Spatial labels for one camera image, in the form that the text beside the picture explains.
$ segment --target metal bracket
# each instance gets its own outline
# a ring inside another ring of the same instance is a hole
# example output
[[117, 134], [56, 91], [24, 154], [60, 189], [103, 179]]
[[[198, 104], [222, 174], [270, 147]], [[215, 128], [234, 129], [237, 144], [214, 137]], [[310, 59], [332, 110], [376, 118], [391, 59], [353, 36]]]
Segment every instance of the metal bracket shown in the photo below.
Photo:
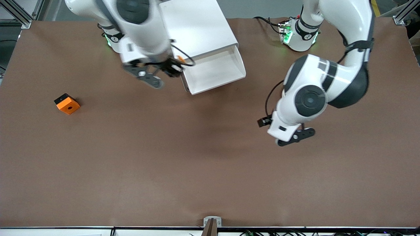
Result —
[[22, 25], [21, 29], [29, 29], [29, 28], [31, 28], [31, 25], [32, 25], [32, 20], [29, 21], [29, 24]]
[[182, 85], [184, 86], [185, 91], [189, 92], [188, 83], [186, 82], [184, 73], [181, 74], [181, 81], [182, 81]]
[[29, 15], [15, 0], [0, 0], [0, 5], [22, 24], [22, 29], [29, 29], [34, 18]]
[[145, 67], [137, 67], [135, 65], [123, 65], [123, 68], [125, 71], [133, 75], [136, 79], [143, 81], [150, 87], [154, 89], [161, 89], [163, 88], [163, 81], [155, 76], [159, 69], [156, 68], [156, 70], [153, 73], [149, 73], [147, 70], [149, 66]]
[[207, 216], [203, 222], [204, 229], [201, 236], [217, 236], [217, 228], [222, 227], [222, 218], [218, 216]]
[[394, 20], [394, 23], [395, 23], [396, 25], [402, 25], [402, 26], [405, 26], [404, 21], [400, 21], [400, 22], [398, 22], [398, 21], [397, 21], [397, 19], [396, 19], [396, 16], [392, 16], [392, 19]]
[[278, 146], [283, 147], [288, 144], [298, 143], [300, 140], [310, 138], [314, 135], [315, 135], [315, 130], [313, 128], [305, 128], [301, 130], [296, 130], [296, 132], [293, 134], [293, 137], [290, 139], [290, 141], [285, 142], [285, 141], [276, 139], [276, 143]]
[[217, 228], [221, 228], [222, 227], [222, 217], [219, 217], [219, 216], [207, 216], [207, 217], [204, 217], [204, 219], [203, 219], [203, 227], [206, 227], [207, 226], [207, 223], [209, 222], [209, 220], [212, 220], [212, 219], [215, 220]]

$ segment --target black cable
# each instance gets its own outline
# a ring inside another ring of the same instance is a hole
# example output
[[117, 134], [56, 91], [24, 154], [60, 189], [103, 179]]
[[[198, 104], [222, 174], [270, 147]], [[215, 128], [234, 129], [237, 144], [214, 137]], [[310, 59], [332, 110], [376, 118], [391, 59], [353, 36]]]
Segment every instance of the black cable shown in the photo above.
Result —
[[281, 32], [279, 32], [279, 31], [277, 31], [274, 27], [273, 27], [273, 24], [271, 23], [271, 21], [270, 21], [270, 17], [268, 18], [268, 22], [270, 22], [270, 26], [271, 26], [271, 28], [274, 30], [274, 32], [276, 32], [277, 34], [282, 34], [282, 35], [286, 35], [285, 33], [281, 33]]
[[115, 236], [115, 232], [116, 232], [115, 227], [112, 227], [110, 236]]
[[274, 24], [274, 23], [272, 23], [272, 22], [270, 21], [270, 17], [268, 18], [268, 20], [264, 19], [264, 18], [263, 18], [263, 17], [261, 17], [261, 16], [256, 16], [256, 17], [254, 17], [253, 19], [261, 19], [261, 20], [263, 20], [264, 22], [266, 22], [267, 24], [269, 24], [269, 25], [271, 26], [271, 28], [274, 30], [274, 32], [276, 32], [277, 34], [286, 35], [286, 33], [279, 32], [279, 31], [277, 31], [277, 30], [273, 27], [273, 26], [277, 26], [277, 27], [278, 27], [278, 25], [279, 25], [279, 24], [284, 23], [284, 22], [286, 22], [286, 21], [282, 21], [282, 22], [280, 22], [280, 23], [278, 23], [278, 24]]
[[180, 60], [177, 60], [177, 59], [173, 59], [174, 61], [176, 61], [176, 62], [178, 62], [179, 64], [181, 64], [181, 65], [183, 65], [183, 66], [195, 66], [195, 61], [190, 57], [190, 56], [188, 56], [185, 52], [183, 52], [181, 49], [179, 49], [177, 46], [175, 46], [175, 45], [173, 45], [173, 44], [171, 44], [171, 46], [172, 47], [174, 47], [174, 48], [176, 48], [178, 51], [180, 51], [182, 54], [184, 54], [189, 60], [191, 60], [191, 62], [192, 62], [192, 64], [187, 64], [187, 63], [183, 63], [182, 61], [180, 61]]
[[253, 19], [261, 19], [261, 20], [265, 21], [266, 23], [268, 23], [268, 24], [270, 24], [270, 25], [273, 25], [273, 26], [278, 26], [278, 25], [276, 25], [276, 24], [274, 24], [274, 23], [271, 23], [271, 21], [270, 21], [270, 17], [268, 18], [268, 19], [269, 19], [268, 21], [267, 21], [265, 18], [261, 17], [261, 16], [256, 16], [256, 17], [254, 17]]
[[295, 236], [295, 235], [291, 234], [290, 232], [284, 233], [282, 236], [286, 236], [286, 235], [289, 235], [289, 236]]
[[267, 99], [265, 100], [265, 114], [268, 116], [268, 111], [267, 111], [267, 103], [268, 103], [268, 99], [270, 98], [271, 94], [273, 93], [273, 91], [281, 84], [283, 83], [284, 80], [278, 82], [270, 91], [270, 93], [267, 96]]
[[371, 233], [373, 233], [373, 232], [375, 232], [375, 231], [389, 232], [389, 234], [393, 236], [393, 233], [391, 233], [391, 231], [386, 230], [386, 229], [380, 229], [380, 228], [374, 229], [374, 230], [372, 230], [372, 231], [371, 231], [371, 232], [369, 232], [369, 233], [365, 233], [364, 235], [365, 235], [365, 236], [368, 236], [369, 234], [371, 234]]
[[344, 55], [337, 61], [337, 64], [340, 64], [340, 62], [342, 62], [346, 56], [347, 53], [345, 52]]
[[292, 231], [293, 233], [295, 233], [295, 234], [296, 234], [296, 236], [305, 236], [305, 234], [304, 234], [304, 233], [302, 233], [302, 232], [300, 232], [300, 231], [297, 231], [297, 230], [294, 230], [294, 229], [288, 229], [288, 230], [290, 230], [290, 231]]

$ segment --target black strap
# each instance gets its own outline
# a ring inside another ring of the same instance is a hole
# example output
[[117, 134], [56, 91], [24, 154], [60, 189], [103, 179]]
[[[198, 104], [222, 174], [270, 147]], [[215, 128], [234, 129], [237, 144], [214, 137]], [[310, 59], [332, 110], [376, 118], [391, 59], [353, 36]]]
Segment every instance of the black strap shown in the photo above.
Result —
[[305, 40], [305, 41], [311, 40], [318, 32], [317, 30], [311, 33], [306, 32], [305, 30], [300, 28], [299, 21], [296, 21], [295, 28], [296, 28], [296, 33], [302, 37], [302, 40]]
[[110, 26], [101, 26], [101, 29], [115, 29], [114, 25], [110, 25]]
[[370, 50], [372, 50], [374, 41], [375, 41], [375, 39], [372, 38], [372, 40], [370, 40], [370, 41], [359, 40], [359, 41], [353, 42], [349, 45], [346, 45], [346, 50], [344, 52], [348, 53], [348, 52], [350, 52], [351, 50], [354, 50], [354, 49], [368, 49], [369, 48]]
[[319, 27], [321, 27], [321, 25], [322, 25], [322, 22], [319, 25], [316, 25], [316, 26], [309, 25], [309, 24], [307, 24], [306, 22], [303, 21], [302, 15], [300, 16], [299, 21], [303, 26], [305, 26], [308, 29], [319, 29]]
[[327, 76], [325, 77], [324, 82], [322, 83], [322, 88], [324, 91], [327, 91], [331, 84], [333, 83], [334, 78], [337, 74], [337, 63], [330, 61], [330, 67], [328, 68]]

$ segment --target green led light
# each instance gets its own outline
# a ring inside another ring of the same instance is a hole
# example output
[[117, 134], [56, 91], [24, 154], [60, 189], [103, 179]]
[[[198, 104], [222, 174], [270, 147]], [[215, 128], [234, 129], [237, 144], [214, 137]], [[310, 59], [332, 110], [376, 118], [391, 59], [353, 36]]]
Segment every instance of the green led light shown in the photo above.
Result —
[[289, 43], [291, 36], [293, 35], [292, 30], [290, 30], [285, 36], [284, 36], [284, 43]]
[[108, 42], [108, 46], [111, 47], [111, 43], [109, 42], [109, 39], [108, 39], [108, 37], [106, 35], [105, 35], [105, 38], [106, 38], [106, 41]]
[[315, 43], [316, 37], [318, 36], [318, 32], [316, 32], [315, 36], [314, 36], [314, 40], [312, 41], [312, 44]]

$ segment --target floor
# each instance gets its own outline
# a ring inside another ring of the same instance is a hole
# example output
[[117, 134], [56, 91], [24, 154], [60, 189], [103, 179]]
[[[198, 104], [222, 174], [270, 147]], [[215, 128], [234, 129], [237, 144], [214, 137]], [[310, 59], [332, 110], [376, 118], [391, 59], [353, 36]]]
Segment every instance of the floor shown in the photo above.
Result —
[[[37, 0], [17, 0], [29, 13], [35, 8]], [[217, 0], [226, 18], [252, 18], [254, 16], [263, 17], [283, 17], [296, 16], [300, 13], [302, 0]], [[384, 13], [396, 6], [392, 0], [372, 0], [377, 3], [380, 13]], [[66, 7], [64, 0], [50, 0], [45, 4], [42, 20], [45, 21], [90, 21], [74, 15]], [[0, 19], [7, 18], [7, 12], [0, 8]], [[0, 41], [18, 38], [20, 27], [3, 26], [0, 24]], [[0, 66], [7, 68], [7, 64], [12, 55], [15, 42], [0, 42]], [[3, 70], [0, 68], [0, 83]]]

